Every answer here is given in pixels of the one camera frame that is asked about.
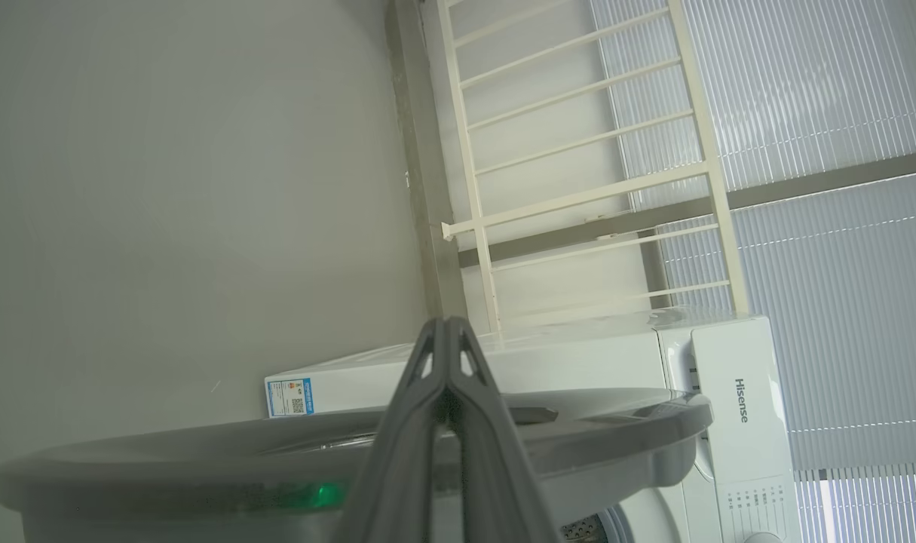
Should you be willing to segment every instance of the white washing machine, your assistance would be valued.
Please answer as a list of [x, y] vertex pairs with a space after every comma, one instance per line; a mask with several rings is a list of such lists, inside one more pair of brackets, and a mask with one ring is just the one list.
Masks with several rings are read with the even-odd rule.
[[[568, 540], [801, 540], [766, 317], [671, 308], [490, 333], [479, 342], [503, 393], [671, 388], [712, 401], [715, 420], [682, 483], [577, 520], [564, 528]], [[268, 377], [269, 415], [388, 405], [411, 350], [378, 348]]]

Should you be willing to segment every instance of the ladder-like metal frame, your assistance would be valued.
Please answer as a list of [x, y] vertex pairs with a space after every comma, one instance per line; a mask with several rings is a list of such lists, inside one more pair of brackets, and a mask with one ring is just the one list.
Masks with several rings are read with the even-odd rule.
[[[618, 24], [596, 30], [590, 34], [581, 35], [578, 38], [574, 38], [574, 40], [564, 42], [564, 44], [555, 45], [553, 48], [544, 49], [544, 51], [539, 51], [522, 59], [518, 59], [515, 62], [499, 66], [498, 68], [492, 69], [489, 72], [482, 73], [481, 75], [475, 75], [474, 77], [470, 77], [469, 79], [464, 80], [461, 79], [461, 73], [458, 71], [457, 49], [460, 46], [469, 44], [469, 42], [478, 40], [478, 38], [485, 37], [485, 35], [503, 30], [512, 26], [513, 24], [519, 23], [520, 21], [527, 20], [527, 18], [534, 17], [537, 14], [543, 13], [544, 11], [550, 10], [551, 8], [557, 7], [560, 4], [564, 4], [565, 2], [581, 0], [549, 0], [547, 3], [543, 3], [526, 11], [521, 11], [521, 13], [518, 14], [510, 15], [510, 17], [499, 20], [491, 25], [488, 25], [467, 35], [463, 35], [461, 38], [457, 38], [457, 40], [455, 40], [454, 30], [451, 24], [451, 6], [455, 6], [455, 4], [461, 3], [461, 1], [462, 0], [437, 0], [437, 10], [438, 14], [440, 14], [441, 30], [443, 31], [444, 37], [444, 54], [447, 62], [448, 80], [450, 81], [451, 86], [451, 99], [453, 100], [455, 117], [457, 117], [458, 121], [458, 143], [460, 143], [461, 146], [461, 161], [462, 165], [464, 165], [464, 182], [465, 185], [467, 185], [468, 201], [471, 205], [471, 220], [465, 220], [455, 224], [443, 223], [441, 224], [441, 229], [443, 230], [445, 238], [451, 238], [455, 234], [461, 234], [462, 232], [474, 232], [475, 244], [477, 245], [478, 251], [478, 262], [479, 267], [481, 267], [481, 281], [484, 285], [485, 306], [486, 312], [488, 312], [488, 324], [491, 329], [501, 330], [501, 318], [498, 311], [498, 302], [495, 293], [495, 276], [493, 276], [495, 272], [501, 272], [504, 269], [520, 268], [523, 265], [541, 264], [541, 262], [568, 258], [579, 254], [588, 254], [590, 252], [599, 252], [603, 250], [613, 250], [613, 248], [629, 247], [630, 245], [634, 244], [647, 243], [647, 241], [658, 241], [662, 240], [662, 238], [684, 236], [695, 232], [713, 229], [719, 231], [719, 240], [722, 244], [722, 255], [723, 260], [725, 261], [727, 275], [725, 281], [703, 283], [700, 285], [690, 285], [688, 287], [668, 289], [663, 291], [654, 291], [646, 293], [646, 295], [631, 296], [629, 299], [653, 298], [653, 296], [663, 296], [667, 295], [668, 293], [688, 292], [728, 285], [730, 292], [732, 293], [733, 310], [742, 313], [748, 312], [749, 302], [746, 295], [745, 279], [743, 277], [743, 265], [741, 265], [740, 261], [740, 251], [738, 251], [737, 247], [736, 232], [734, 231], [732, 216], [730, 216], [729, 213], [729, 202], [726, 199], [726, 185], [722, 175], [722, 165], [720, 165], [719, 162], [719, 153], [716, 148], [715, 130], [712, 126], [712, 115], [709, 114], [709, 106], [708, 102], [706, 101], [705, 94], [703, 93], [702, 79], [699, 76], [699, 69], [695, 57], [695, 52], [692, 51], [692, 41], [689, 37], [688, 22], [685, 20], [685, 11], [682, 10], [682, 0], [668, 0], [667, 7], [660, 10], [651, 11], [651, 13], [630, 18], [630, 20], [625, 20]], [[676, 41], [678, 42], [679, 46], [679, 57], [668, 59], [651, 66], [645, 66], [645, 68], [636, 69], [635, 71], [623, 73], [622, 75], [616, 75], [614, 77], [610, 77], [609, 79], [592, 83], [591, 85], [586, 85], [578, 89], [569, 90], [567, 93], [550, 97], [549, 99], [540, 100], [540, 102], [531, 103], [529, 106], [519, 107], [515, 110], [496, 115], [495, 117], [491, 117], [484, 121], [478, 121], [477, 123], [471, 124], [469, 126], [467, 121], [467, 111], [465, 111], [464, 108], [464, 89], [468, 89], [469, 87], [477, 85], [482, 81], [491, 79], [492, 77], [503, 75], [503, 73], [508, 72], [511, 69], [515, 69], [517, 66], [530, 64], [534, 61], [538, 61], [541, 58], [545, 58], [548, 55], [566, 51], [567, 49], [575, 48], [575, 46], [578, 45], [589, 44], [590, 42], [599, 40], [599, 38], [616, 34], [617, 32], [622, 32], [623, 30], [633, 28], [634, 26], [651, 20], [657, 20], [657, 18], [661, 17], [668, 17], [672, 21], [672, 28], [675, 31]], [[689, 93], [689, 102], [692, 105], [690, 109], [667, 115], [665, 117], [645, 121], [645, 123], [634, 124], [630, 127], [620, 127], [617, 130], [612, 130], [608, 133], [603, 133], [596, 135], [595, 137], [589, 137], [574, 141], [569, 144], [561, 145], [559, 147], [548, 149], [542, 152], [536, 152], [536, 154], [527, 155], [526, 157], [515, 158], [512, 161], [502, 162], [502, 164], [495, 164], [492, 166], [486, 166], [484, 168], [478, 168], [474, 164], [474, 155], [472, 154], [471, 150], [470, 131], [475, 130], [475, 128], [489, 126], [489, 124], [500, 123], [500, 121], [506, 121], [512, 117], [530, 113], [543, 107], [552, 106], [554, 103], [564, 102], [564, 100], [572, 99], [572, 97], [578, 97], [584, 94], [596, 92], [598, 90], [606, 89], [607, 87], [623, 80], [647, 75], [647, 73], [656, 72], [658, 69], [665, 69], [669, 68], [669, 66], [675, 65], [682, 65], [682, 72], [685, 75], [685, 85]], [[489, 214], [489, 216], [485, 216], [482, 211], [481, 193], [479, 193], [478, 189], [479, 175], [483, 175], [499, 169], [509, 168], [518, 164], [524, 164], [524, 162], [528, 161], [536, 161], [538, 158], [550, 157], [550, 155], [556, 155], [558, 152], [568, 151], [577, 147], [589, 145], [598, 141], [603, 141], [605, 139], [619, 137], [622, 134], [633, 133], [633, 131], [637, 130], [643, 130], [643, 128], [653, 127], [656, 124], [668, 123], [668, 121], [674, 121], [686, 117], [693, 117], [695, 119], [699, 137], [699, 145], [703, 156], [703, 161], [698, 162], [698, 164], [689, 164], [686, 166], [681, 166], [646, 176], [638, 176], [637, 178], [626, 179], [626, 181], [613, 183], [613, 185], [600, 186], [600, 188], [597, 189], [590, 189], [585, 190], [585, 192], [575, 193], [574, 195], [552, 198], [550, 200], [545, 200], [544, 202], [539, 202], [529, 206], [517, 207], [516, 209], [505, 210], [505, 212], [501, 213]], [[555, 256], [534, 258], [532, 260], [516, 262], [516, 264], [497, 265], [497, 267], [492, 265], [492, 255], [491, 251], [489, 251], [488, 235], [486, 234], [486, 228], [489, 226], [495, 226], [497, 224], [503, 224], [518, 219], [525, 219], [528, 216], [537, 216], [538, 214], [565, 209], [565, 207], [578, 206], [587, 202], [624, 195], [624, 193], [627, 192], [635, 192], [636, 190], [650, 188], [650, 186], [658, 186], [663, 185], [664, 183], [681, 181], [681, 179], [688, 179], [699, 175], [705, 175], [709, 182], [709, 198], [712, 199], [712, 212], [715, 219], [715, 223], [712, 225], [688, 228], [685, 230], [679, 230], [677, 232], [637, 238], [636, 240], [631, 241], [620, 241], [620, 243], [603, 244], [598, 245], [598, 247], [584, 248], [584, 250], [575, 250]]]

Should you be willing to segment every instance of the gray wall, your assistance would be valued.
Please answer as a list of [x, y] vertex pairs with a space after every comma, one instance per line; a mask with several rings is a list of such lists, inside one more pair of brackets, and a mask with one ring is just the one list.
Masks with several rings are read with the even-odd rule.
[[379, 1], [0, 0], [0, 461], [412, 339], [385, 51]]

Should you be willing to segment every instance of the white wall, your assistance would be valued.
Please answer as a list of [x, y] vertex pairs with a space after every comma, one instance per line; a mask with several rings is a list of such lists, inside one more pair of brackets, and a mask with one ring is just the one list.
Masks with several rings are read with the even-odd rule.
[[[534, 6], [530, 0], [465, 0], [451, 9], [455, 37]], [[461, 78], [488, 72], [579, 35], [595, 31], [587, 2], [574, 0], [539, 17], [473, 41], [458, 49]], [[437, 3], [424, 4], [424, 34], [431, 61], [441, 140], [455, 220], [470, 219], [467, 185], [447, 71]], [[527, 106], [605, 78], [596, 42], [506, 72], [467, 89], [465, 106], [470, 123]], [[473, 130], [471, 145], [478, 169], [571, 143], [615, 128], [608, 97], [602, 92], [576, 97], [516, 119]], [[560, 155], [479, 176], [484, 213], [521, 207], [557, 196], [615, 183], [622, 178], [617, 142], [608, 139]], [[582, 223], [602, 214], [629, 210], [627, 199], [612, 198], [560, 212], [489, 228], [489, 243], [513, 240]], [[472, 234], [458, 236], [462, 250], [474, 247]], [[479, 269], [464, 270], [464, 289], [472, 324], [486, 330], [486, 313]], [[648, 309], [647, 299], [620, 302], [647, 292], [641, 252], [627, 247], [583, 255], [554, 264], [515, 268], [495, 274], [495, 292], [504, 327], [574, 318], [562, 307], [602, 305], [600, 312]]]
[[0, 461], [255, 419], [265, 375], [412, 340], [382, 28], [371, 0], [0, 0]]

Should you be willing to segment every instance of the blue and white sticker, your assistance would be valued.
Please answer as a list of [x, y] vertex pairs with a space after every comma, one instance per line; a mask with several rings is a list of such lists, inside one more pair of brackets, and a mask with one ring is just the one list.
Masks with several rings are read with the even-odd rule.
[[314, 391], [310, 379], [267, 382], [271, 416], [313, 415]]

